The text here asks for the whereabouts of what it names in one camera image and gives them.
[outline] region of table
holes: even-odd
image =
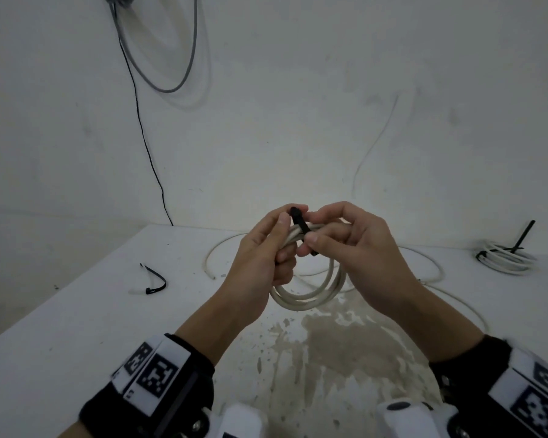
[[[210,258],[215,281],[201,264],[211,247],[233,234],[147,226],[0,335],[0,437],[56,436],[75,421],[139,342],[174,332],[215,292],[240,238]],[[444,267],[441,287],[479,310],[492,334],[512,337],[548,360],[548,257],[532,275],[512,277],[477,263],[466,250],[419,249]],[[425,258],[404,255],[416,276],[434,274]],[[156,281],[151,285],[140,263],[161,273],[167,288],[144,294]],[[309,258],[297,269],[321,265],[324,259]],[[289,288],[300,286],[293,281]],[[356,291],[307,312],[270,300],[225,353],[214,381],[215,411],[235,401],[255,406],[269,415],[273,436],[373,436],[379,401],[403,394],[438,401],[422,354]]]

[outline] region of dirty white surface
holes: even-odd
[[[215,292],[239,239],[212,255],[217,280],[201,263],[231,234],[150,225],[0,335],[0,437],[55,436],[71,424],[140,341],[175,331]],[[510,277],[466,250],[421,250],[443,265],[442,287],[480,310],[493,334],[516,338],[548,360],[548,257],[531,276]],[[419,277],[435,272],[424,258],[405,256]],[[140,262],[164,275],[168,287],[144,294],[151,278]],[[301,260],[297,270],[323,264]],[[289,287],[298,290],[294,282]],[[414,345],[356,291],[302,313],[270,301],[225,353],[214,379],[214,410],[234,401],[254,405],[269,415],[277,437],[373,436],[379,401],[403,394],[434,401],[437,394]]]
[[[121,13],[162,86],[186,67],[192,1]],[[548,254],[548,0],[200,6],[182,92],[136,76],[176,224],[354,199],[419,245],[512,243],[536,218],[527,248]],[[0,331],[150,222],[167,219],[105,2],[0,0]]]

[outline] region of wall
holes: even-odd
[[[137,77],[175,224],[351,200],[422,245],[511,243],[535,218],[548,253],[548,0],[200,5],[184,89]],[[134,10],[135,58],[176,84],[193,1]],[[0,330],[146,222],[167,219],[105,3],[0,0]]]

